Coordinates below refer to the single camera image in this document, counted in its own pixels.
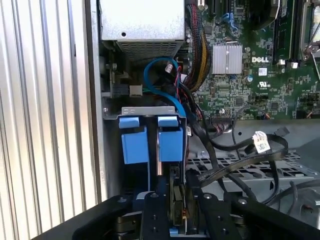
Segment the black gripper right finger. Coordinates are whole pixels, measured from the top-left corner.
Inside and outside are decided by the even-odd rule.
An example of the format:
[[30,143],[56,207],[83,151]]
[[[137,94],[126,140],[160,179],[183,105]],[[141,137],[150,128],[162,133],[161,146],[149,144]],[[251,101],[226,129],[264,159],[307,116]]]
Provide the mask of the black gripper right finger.
[[318,240],[319,229],[248,197],[219,200],[201,188],[197,172],[186,171],[187,188],[212,240]]

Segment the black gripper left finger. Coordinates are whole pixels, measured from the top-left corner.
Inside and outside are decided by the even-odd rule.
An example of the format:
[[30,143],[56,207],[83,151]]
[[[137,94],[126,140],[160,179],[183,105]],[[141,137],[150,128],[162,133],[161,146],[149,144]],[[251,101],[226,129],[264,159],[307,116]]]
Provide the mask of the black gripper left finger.
[[168,240],[165,197],[116,195],[36,236],[37,240]]

